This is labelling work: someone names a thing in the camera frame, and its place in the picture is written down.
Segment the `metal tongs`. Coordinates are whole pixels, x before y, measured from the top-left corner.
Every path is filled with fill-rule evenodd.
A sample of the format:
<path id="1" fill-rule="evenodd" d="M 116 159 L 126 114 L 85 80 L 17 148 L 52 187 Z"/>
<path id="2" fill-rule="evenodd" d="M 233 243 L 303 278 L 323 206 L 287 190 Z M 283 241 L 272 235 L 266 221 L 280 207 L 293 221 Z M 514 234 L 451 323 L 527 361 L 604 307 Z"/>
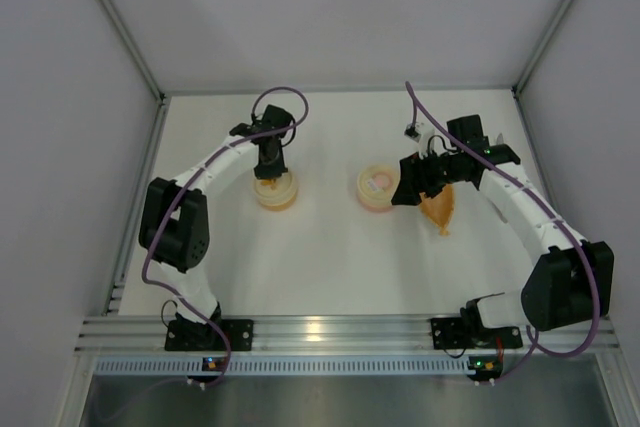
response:
<path id="1" fill-rule="evenodd" d="M 505 145 L 504 136 L 503 136 L 503 133 L 502 133 L 502 132 L 500 132 L 500 133 L 498 134 L 498 136 L 496 137 L 496 139 L 495 139 L 495 144 L 496 144 L 496 145 Z M 508 163 L 508 161 L 504 161 L 504 162 L 500 163 L 500 164 L 499 164 L 499 168 L 500 168 L 500 169 L 503 169 L 503 168 L 504 168 L 504 166 L 505 166 L 507 163 Z M 500 218 L 500 220 L 501 220 L 504 224 L 507 224 L 507 223 L 508 223 L 508 220 L 506 219 L 506 217 L 504 216 L 504 214 L 503 214 L 502 210 L 498 207 L 498 205 L 497 205 L 496 203 L 493 203 L 493 207 L 494 207 L 494 209 L 495 209 L 495 211 L 496 211 L 496 213 L 497 213 L 498 217 Z"/>

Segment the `cream lid orange handle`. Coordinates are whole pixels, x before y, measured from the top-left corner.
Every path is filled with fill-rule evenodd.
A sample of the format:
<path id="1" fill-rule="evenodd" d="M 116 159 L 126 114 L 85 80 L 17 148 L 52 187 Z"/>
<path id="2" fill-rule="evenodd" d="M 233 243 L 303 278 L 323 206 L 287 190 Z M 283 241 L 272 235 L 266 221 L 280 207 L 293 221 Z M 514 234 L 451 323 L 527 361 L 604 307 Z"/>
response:
<path id="1" fill-rule="evenodd" d="M 286 172 L 276 179 L 255 179 L 253 189 L 256 197 L 282 197 L 297 192 L 297 180 L 293 173 Z"/>

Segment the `yellow lunch bowl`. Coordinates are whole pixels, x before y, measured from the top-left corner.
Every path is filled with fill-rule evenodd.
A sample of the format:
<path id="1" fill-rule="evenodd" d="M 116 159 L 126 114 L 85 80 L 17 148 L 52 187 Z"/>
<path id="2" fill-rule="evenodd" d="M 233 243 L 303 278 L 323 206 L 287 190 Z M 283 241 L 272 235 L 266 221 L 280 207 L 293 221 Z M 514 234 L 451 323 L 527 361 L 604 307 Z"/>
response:
<path id="1" fill-rule="evenodd" d="M 290 208 L 297 199 L 297 193 L 282 197 L 256 197 L 258 204 L 269 211 L 283 211 Z"/>

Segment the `pink lunch bowl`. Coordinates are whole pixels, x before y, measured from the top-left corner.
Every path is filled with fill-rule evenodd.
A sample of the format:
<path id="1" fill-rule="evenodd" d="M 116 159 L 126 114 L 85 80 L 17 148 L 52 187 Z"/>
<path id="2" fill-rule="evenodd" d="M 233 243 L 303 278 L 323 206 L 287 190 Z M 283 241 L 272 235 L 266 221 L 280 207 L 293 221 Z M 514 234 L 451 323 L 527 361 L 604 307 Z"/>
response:
<path id="1" fill-rule="evenodd" d="M 393 209 L 393 205 L 388 199 L 359 197 L 358 201 L 363 208 L 374 213 L 388 212 Z"/>

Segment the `cream lid pink handle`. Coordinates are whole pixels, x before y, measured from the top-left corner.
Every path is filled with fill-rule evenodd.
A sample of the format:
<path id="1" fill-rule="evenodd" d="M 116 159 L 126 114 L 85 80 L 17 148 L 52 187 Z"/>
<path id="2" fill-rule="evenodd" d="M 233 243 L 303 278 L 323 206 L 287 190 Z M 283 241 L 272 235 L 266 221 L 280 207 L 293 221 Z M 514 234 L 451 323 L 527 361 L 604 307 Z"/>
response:
<path id="1" fill-rule="evenodd" d="M 399 172 L 395 167 L 385 164 L 368 166 L 357 177 L 357 196 L 371 205 L 391 204 L 398 182 Z"/>

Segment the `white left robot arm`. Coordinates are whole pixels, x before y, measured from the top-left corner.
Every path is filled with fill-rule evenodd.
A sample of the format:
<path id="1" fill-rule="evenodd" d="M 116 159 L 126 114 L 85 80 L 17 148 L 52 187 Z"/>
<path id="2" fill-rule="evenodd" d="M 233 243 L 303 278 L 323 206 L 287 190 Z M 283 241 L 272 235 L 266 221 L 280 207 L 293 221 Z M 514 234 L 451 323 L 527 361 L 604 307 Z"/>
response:
<path id="1" fill-rule="evenodd" d="M 289 112 L 269 105 L 250 123 L 232 128 L 223 144 L 195 166 L 149 184 L 138 234 L 147 252 L 141 278 L 170 292 L 176 304 L 166 325 L 166 350 L 249 350 L 251 337 L 224 324 L 203 265 L 210 244 L 208 200 L 251 172 L 253 192 L 262 207 L 290 207 L 298 185 L 285 164 L 283 148 L 284 138 L 294 136 L 295 130 Z M 163 279 L 150 278 L 152 264 L 161 268 Z"/>

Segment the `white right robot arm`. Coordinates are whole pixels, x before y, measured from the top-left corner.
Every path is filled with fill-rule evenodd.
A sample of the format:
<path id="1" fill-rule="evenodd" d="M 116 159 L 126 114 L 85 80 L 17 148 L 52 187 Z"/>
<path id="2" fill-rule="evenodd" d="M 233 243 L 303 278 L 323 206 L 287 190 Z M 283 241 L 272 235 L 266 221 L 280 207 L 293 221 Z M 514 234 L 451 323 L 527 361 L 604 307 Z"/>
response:
<path id="1" fill-rule="evenodd" d="M 448 122 L 450 147 L 437 153 L 432 135 L 410 123 L 405 135 L 415 153 L 399 162 L 395 206 L 418 206 L 456 183 L 467 182 L 514 231 L 532 263 L 518 290 L 472 299 L 460 310 L 467 331 L 479 337 L 528 326 L 546 332 L 584 321 L 597 323 L 610 308 L 614 253 L 604 241 L 590 242 L 541 197 L 519 156 L 491 144 L 477 115 Z"/>

